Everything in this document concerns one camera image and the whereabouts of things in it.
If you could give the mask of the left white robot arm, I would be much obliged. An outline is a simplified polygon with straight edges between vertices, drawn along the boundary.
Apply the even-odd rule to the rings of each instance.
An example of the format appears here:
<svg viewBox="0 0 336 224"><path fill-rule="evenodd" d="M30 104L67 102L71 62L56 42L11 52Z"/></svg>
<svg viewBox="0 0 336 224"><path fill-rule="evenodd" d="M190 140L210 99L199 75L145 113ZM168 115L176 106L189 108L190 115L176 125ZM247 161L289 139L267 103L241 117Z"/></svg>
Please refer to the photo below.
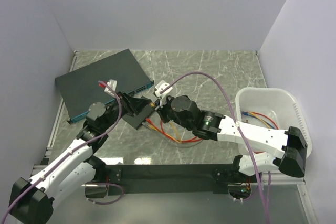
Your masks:
<svg viewBox="0 0 336 224"><path fill-rule="evenodd" d="M137 116L151 106L145 97L118 92L110 105L89 107L83 128L52 163L30 179L19 178L12 187L7 215L22 223L46 223L56 204L85 183L106 183L106 164L95 152L124 115Z"/></svg>

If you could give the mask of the small black box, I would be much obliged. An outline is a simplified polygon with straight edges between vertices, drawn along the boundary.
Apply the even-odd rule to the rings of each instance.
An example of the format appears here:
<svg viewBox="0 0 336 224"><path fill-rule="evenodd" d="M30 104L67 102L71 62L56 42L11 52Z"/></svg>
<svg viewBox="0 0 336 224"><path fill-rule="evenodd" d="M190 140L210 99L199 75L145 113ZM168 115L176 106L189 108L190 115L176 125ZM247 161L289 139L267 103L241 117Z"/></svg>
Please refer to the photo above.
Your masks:
<svg viewBox="0 0 336 224"><path fill-rule="evenodd" d="M146 122L146 119L149 118L155 111L155 104L152 102L151 106L147 106L139 114L134 114L134 116L125 115L123 118L131 127L138 130L143 123Z"/></svg>

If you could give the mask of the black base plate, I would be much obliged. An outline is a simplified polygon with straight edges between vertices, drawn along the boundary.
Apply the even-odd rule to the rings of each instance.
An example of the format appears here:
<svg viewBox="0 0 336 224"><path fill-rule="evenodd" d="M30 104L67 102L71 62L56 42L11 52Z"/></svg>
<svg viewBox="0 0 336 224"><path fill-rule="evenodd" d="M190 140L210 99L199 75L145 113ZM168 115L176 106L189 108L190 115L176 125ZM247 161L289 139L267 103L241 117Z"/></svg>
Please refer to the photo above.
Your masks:
<svg viewBox="0 0 336 224"><path fill-rule="evenodd" d="M213 192L227 194L229 185L255 183L232 164L106 165L88 184L121 185L126 194Z"/></svg>

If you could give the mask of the aluminium frame rail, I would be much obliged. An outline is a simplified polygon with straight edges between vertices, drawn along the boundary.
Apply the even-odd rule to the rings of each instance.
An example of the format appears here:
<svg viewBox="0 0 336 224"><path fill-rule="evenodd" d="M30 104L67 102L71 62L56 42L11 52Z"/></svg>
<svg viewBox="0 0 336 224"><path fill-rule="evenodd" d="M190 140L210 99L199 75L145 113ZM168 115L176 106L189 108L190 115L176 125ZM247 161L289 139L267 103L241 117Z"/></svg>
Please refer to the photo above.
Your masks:
<svg viewBox="0 0 336 224"><path fill-rule="evenodd" d="M31 176L35 176L44 168L47 167L46 165L35 165L31 172ZM270 179L272 185L305 185L306 180L304 178L295 178L290 177L285 174L282 174L280 171L271 171L270 172Z"/></svg>

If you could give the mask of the large black network switch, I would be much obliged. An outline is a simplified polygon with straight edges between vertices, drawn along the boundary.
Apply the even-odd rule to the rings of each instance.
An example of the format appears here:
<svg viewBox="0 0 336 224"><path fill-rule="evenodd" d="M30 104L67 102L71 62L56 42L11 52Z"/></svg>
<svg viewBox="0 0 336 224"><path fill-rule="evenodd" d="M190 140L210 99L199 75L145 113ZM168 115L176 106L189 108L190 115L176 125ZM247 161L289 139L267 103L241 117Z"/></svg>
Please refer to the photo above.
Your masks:
<svg viewBox="0 0 336 224"><path fill-rule="evenodd" d="M117 92L130 96L154 85L129 49L56 77L55 83L68 111L69 124L85 119L93 103L113 102L113 97L98 84L110 79L117 81Z"/></svg>

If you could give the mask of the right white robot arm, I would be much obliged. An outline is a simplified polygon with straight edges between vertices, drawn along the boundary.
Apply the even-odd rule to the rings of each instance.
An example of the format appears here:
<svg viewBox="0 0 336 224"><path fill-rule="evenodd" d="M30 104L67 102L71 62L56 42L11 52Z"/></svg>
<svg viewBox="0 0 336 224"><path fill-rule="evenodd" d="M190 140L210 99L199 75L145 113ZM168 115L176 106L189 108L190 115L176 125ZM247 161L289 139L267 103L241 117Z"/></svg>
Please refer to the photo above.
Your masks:
<svg viewBox="0 0 336 224"><path fill-rule="evenodd" d="M173 121L203 140L245 145L249 153L238 156L238 164L231 168L231 176L238 182L272 170L290 177L305 176L308 144L297 127L267 129L234 121L229 116L199 109L186 95L158 99L155 105L163 123Z"/></svg>

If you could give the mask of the white plastic bin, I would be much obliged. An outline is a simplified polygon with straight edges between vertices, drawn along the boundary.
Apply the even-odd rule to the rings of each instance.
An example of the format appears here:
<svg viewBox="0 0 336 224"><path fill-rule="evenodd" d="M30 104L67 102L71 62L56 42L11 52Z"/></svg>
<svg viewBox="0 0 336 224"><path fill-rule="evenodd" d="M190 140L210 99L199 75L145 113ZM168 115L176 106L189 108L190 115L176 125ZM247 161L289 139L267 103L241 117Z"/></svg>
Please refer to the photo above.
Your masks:
<svg viewBox="0 0 336 224"><path fill-rule="evenodd" d="M235 97L236 118L266 129L290 126L300 129L307 142L307 156L312 153L312 141L297 99L279 88L243 88Z"/></svg>

